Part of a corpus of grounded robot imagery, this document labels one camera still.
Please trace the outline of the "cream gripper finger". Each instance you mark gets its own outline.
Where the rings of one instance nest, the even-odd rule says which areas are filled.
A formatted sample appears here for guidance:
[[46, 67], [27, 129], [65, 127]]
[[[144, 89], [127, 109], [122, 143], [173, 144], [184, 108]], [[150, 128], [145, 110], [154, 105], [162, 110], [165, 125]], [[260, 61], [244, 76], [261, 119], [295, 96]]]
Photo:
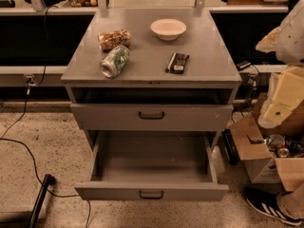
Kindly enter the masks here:
[[304, 68], [287, 66], [280, 74], [271, 76], [267, 99], [258, 124], [263, 128], [281, 125], [304, 100]]

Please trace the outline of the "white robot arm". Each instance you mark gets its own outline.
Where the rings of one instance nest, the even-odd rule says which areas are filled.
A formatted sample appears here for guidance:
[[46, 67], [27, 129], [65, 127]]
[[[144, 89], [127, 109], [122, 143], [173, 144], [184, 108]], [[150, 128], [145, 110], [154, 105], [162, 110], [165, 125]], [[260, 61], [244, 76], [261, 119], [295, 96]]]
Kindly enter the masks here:
[[287, 67], [270, 80], [268, 98], [258, 117], [264, 128], [281, 125], [304, 100], [304, 0], [299, 0], [281, 24], [256, 44], [275, 52]]

